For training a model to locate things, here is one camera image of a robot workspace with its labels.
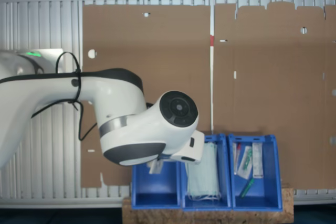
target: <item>green indicator light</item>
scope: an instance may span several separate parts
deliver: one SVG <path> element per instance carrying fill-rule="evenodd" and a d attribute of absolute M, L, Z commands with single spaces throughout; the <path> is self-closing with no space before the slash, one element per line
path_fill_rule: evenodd
<path fill-rule="evenodd" d="M 31 55 L 31 56 L 41 57 L 40 54 L 35 53 L 35 52 L 28 52 L 27 54 L 28 54 L 28 55 Z"/>

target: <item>cardboard sheet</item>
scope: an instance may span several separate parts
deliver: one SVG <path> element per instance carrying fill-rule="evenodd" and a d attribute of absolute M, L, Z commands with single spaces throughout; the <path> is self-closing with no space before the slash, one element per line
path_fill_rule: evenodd
<path fill-rule="evenodd" d="M 274 134 L 282 180 L 297 189 L 335 188 L 335 26 L 328 39 L 325 29 L 335 12 L 325 20 L 320 7 L 286 2 L 241 7 L 237 19 L 235 11 L 215 6 L 215 131 Z"/>
<path fill-rule="evenodd" d="M 196 102 L 198 130 L 211 130 L 209 6 L 90 5 L 83 7 L 83 70 L 126 68 L 143 81 L 147 102 L 180 90 Z M 97 56 L 88 57 L 94 49 Z M 83 130 L 95 122 L 85 105 Z M 131 168 L 115 165 L 101 153 L 98 130 L 81 145 L 82 187 L 128 185 Z"/>

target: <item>face mask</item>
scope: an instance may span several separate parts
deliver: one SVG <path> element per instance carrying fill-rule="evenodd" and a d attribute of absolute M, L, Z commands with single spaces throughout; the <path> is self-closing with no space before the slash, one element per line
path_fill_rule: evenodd
<path fill-rule="evenodd" d="M 217 145 L 205 143 L 202 160 L 199 164 L 185 163 L 187 172 L 187 194 L 191 200 L 219 200 Z"/>

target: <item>black floor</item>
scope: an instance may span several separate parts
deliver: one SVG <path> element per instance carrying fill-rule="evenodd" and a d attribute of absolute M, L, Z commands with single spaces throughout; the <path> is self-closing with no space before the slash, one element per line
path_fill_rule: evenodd
<path fill-rule="evenodd" d="M 104 209 L 0 209 L 3 224 L 120 224 L 121 208 Z"/>
<path fill-rule="evenodd" d="M 295 206 L 295 224 L 336 223 L 336 205 Z M 104 209 L 0 209 L 0 223 L 120 224 L 121 208 Z"/>

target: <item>blue plastic bin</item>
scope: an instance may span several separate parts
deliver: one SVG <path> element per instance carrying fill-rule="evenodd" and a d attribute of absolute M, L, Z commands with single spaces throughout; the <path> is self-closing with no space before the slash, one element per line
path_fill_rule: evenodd
<path fill-rule="evenodd" d="M 181 163 L 181 201 L 183 211 L 229 211 L 232 210 L 227 145 L 224 134 L 205 136 L 205 142 L 217 144 L 217 169 L 220 200 L 193 201 L 187 195 L 187 174 L 185 164 Z"/>
<path fill-rule="evenodd" d="M 248 180 L 234 175 L 233 143 L 240 143 L 241 150 L 238 167 L 243 159 L 246 146 L 252 143 L 263 143 L 262 165 L 263 178 L 255 178 L 254 183 L 244 198 L 240 197 L 242 190 L 253 176 L 251 171 Z M 235 211 L 282 211 L 281 180 L 277 141 L 274 135 L 267 136 L 228 136 L 230 176 L 232 189 L 232 205 Z"/>
<path fill-rule="evenodd" d="M 160 174 L 149 174 L 147 164 L 132 170 L 133 209 L 180 208 L 180 164 L 164 162 Z"/>

